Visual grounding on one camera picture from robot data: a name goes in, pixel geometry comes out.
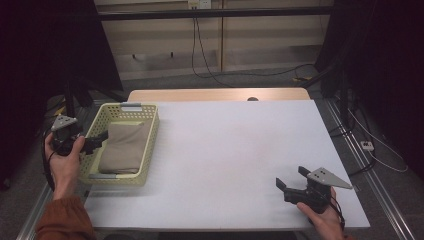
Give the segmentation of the person's left hand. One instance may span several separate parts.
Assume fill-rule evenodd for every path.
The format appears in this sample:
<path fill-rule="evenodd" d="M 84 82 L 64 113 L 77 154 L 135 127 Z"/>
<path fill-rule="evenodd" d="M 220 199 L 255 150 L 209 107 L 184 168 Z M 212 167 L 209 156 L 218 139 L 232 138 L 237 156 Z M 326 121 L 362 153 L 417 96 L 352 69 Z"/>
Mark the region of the person's left hand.
<path fill-rule="evenodd" d="M 69 155 L 61 156 L 54 152 L 51 147 L 53 134 L 45 138 L 45 155 L 50 161 L 50 170 L 53 174 L 55 189 L 53 199 L 59 200 L 74 195 L 78 183 L 80 169 L 80 151 L 84 146 L 85 137 L 79 136 Z"/>

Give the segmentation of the yellow perforated plastic basket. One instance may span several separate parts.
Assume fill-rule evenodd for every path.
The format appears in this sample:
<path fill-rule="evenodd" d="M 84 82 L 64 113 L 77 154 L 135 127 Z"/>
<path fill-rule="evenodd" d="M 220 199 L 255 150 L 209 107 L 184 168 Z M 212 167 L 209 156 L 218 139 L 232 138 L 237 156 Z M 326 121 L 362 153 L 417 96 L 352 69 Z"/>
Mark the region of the yellow perforated plastic basket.
<path fill-rule="evenodd" d="M 143 186 L 159 122 L 155 104 L 103 104 L 86 134 L 87 139 L 100 137 L 100 147 L 82 154 L 79 179 L 85 184 Z"/>

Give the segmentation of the aluminium floor rail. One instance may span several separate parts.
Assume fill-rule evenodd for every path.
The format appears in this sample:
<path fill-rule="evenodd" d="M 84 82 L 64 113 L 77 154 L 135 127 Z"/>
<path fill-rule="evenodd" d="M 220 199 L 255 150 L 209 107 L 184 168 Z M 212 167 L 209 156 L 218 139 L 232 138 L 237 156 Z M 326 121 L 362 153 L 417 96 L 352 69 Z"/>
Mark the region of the aluminium floor rail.
<path fill-rule="evenodd" d="M 359 127 L 359 132 L 355 129 L 348 130 L 339 116 L 340 109 L 337 104 L 333 100 L 326 100 L 325 103 L 337 125 L 336 131 L 341 135 L 340 140 L 345 144 L 346 151 L 341 157 L 342 163 L 364 207 L 370 223 L 368 232 L 375 237 L 382 236 L 383 240 L 418 240 L 388 188 L 383 184 L 383 179 L 376 172 L 380 163 L 368 150 L 360 146 L 361 140 L 373 142 L 375 138 L 367 129 L 363 129 L 356 117 L 353 117 L 353 120 Z"/>
<path fill-rule="evenodd" d="M 82 121 L 83 133 L 86 133 L 94 119 L 95 112 L 99 109 L 100 102 L 95 100 L 89 107 L 77 107 L 76 117 Z M 37 195 L 34 206 L 27 216 L 23 227 L 21 228 L 16 240 L 34 240 L 35 226 L 44 212 L 45 205 L 51 200 L 52 191 L 50 186 L 45 183 L 41 192 Z"/>

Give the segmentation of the white table mat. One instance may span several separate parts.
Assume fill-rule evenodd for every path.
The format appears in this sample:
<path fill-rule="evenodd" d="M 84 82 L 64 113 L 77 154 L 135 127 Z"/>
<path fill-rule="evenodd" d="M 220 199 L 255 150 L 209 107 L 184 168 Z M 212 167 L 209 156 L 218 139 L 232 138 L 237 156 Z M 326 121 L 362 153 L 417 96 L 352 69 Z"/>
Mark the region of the white table mat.
<path fill-rule="evenodd" d="M 348 177 L 312 100 L 162 102 L 142 187 L 93 186 L 97 229 L 271 231 L 309 228 L 275 181 L 302 189 L 299 167 Z"/>

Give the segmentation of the beige cloth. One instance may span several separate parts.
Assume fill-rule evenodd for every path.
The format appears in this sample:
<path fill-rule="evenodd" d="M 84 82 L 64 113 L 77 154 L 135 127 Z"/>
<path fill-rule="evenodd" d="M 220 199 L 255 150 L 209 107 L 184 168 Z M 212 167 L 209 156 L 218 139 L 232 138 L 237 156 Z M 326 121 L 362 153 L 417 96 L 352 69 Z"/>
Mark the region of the beige cloth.
<path fill-rule="evenodd" d="M 139 124 L 110 124 L 98 170 L 103 174 L 135 174 L 148 141 L 151 120 Z"/>

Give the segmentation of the person's right hand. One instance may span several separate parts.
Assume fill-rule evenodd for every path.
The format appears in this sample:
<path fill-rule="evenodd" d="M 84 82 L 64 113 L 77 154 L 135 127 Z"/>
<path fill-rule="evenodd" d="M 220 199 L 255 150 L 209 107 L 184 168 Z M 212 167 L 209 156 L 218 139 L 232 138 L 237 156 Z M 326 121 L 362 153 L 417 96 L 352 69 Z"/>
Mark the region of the person's right hand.
<path fill-rule="evenodd" d="M 341 218 L 336 211 L 336 191 L 334 188 L 331 188 L 331 196 L 331 204 L 322 214 L 314 212 L 308 205 L 302 202 L 297 203 L 296 206 L 312 221 L 321 240 L 344 240 Z"/>

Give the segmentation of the black horizontal metal bar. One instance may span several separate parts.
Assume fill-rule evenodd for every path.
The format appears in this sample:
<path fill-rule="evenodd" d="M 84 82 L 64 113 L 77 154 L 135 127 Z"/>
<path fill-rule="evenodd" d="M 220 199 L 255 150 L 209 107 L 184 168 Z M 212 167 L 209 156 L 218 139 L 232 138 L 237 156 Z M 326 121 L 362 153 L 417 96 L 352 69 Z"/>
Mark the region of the black horizontal metal bar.
<path fill-rule="evenodd" d="M 100 12 L 101 21 L 327 15 L 332 6 L 290 8 L 200 9 L 141 12 Z"/>

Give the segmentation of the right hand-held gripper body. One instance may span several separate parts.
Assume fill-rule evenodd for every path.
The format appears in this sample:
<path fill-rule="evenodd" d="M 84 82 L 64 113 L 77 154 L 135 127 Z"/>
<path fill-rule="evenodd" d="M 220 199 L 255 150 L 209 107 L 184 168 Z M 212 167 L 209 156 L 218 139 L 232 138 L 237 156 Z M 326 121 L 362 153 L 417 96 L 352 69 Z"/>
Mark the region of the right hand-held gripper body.
<path fill-rule="evenodd" d="M 283 191 L 284 200 L 292 204 L 302 202 L 318 214 L 323 213 L 330 205 L 332 187 L 352 189 L 351 184 L 323 167 L 310 171 L 305 178 L 306 188 L 299 190 L 287 187 Z"/>

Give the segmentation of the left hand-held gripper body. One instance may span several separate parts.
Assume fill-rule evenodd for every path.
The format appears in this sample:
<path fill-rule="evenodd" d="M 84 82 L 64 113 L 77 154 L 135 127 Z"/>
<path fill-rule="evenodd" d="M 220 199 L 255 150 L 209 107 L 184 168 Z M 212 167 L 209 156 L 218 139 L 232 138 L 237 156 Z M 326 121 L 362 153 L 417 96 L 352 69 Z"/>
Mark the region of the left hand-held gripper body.
<path fill-rule="evenodd" d="M 68 155 L 82 131 L 83 127 L 78 123 L 77 118 L 58 115 L 51 127 L 53 150 L 61 156 Z"/>

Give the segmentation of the wooden table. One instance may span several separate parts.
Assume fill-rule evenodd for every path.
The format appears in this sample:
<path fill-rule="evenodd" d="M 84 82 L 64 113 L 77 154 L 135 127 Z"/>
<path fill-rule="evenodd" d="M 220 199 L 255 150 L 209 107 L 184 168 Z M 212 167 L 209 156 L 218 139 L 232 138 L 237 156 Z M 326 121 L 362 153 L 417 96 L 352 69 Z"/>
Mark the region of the wooden table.
<path fill-rule="evenodd" d="M 216 88 L 216 89 L 159 89 L 133 90 L 129 102 L 181 102 L 181 101 L 259 101 L 310 100 L 303 88 Z"/>

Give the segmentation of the white wall socket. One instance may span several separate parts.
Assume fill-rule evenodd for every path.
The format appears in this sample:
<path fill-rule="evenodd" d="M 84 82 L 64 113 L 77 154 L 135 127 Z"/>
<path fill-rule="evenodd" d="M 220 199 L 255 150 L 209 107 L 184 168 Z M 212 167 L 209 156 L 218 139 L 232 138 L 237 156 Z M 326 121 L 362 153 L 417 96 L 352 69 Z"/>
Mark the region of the white wall socket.
<path fill-rule="evenodd" d="M 187 0 L 188 8 L 195 9 L 211 9 L 212 1 L 211 0 Z"/>

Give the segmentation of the black metal stand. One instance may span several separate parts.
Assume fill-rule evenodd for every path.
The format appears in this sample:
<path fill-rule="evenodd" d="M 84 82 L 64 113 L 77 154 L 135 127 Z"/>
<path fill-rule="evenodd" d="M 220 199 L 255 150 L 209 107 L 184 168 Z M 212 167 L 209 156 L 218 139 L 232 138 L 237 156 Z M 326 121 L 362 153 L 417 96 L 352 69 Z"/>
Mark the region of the black metal stand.
<path fill-rule="evenodd" d="M 82 108 L 92 106 L 94 99 L 90 94 L 91 91 L 97 91 L 116 102 L 124 102 L 126 100 L 124 96 L 87 78 L 74 78 L 73 80 L 67 80 L 64 84 L 64 97 L 66 113 L 69 117 L 78 116 L 75 103 L 78 103 Z"/>
<path fill-rule="evenodd" d="M 311 80 L 303 83 L 301 87 L 307 89 L 317 83 L 320 84 L 321 95 L 324 98 L 334 97 L 336 93 L 340 94 L 340 118 L 342 123 L 348 126 L 348 81 L 343 65 L 341 63 L 330 64 Z"/>

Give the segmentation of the black curtain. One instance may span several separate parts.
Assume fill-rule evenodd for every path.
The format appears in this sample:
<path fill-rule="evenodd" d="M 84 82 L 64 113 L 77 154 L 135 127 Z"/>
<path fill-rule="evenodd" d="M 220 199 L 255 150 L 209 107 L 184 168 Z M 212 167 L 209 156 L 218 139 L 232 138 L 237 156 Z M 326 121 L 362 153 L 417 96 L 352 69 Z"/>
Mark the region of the black curtain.
<path fill-rule="evenodd" d="M 0 0 L 0 191 L 41 128 L 47 101 L 121 91 L 94 0 Z"/>
<path fill-rule="evenodd" d="M 315 63 L 342 64 L 354 91 L 424 178 L 424 0 L 330 0 Z"/>

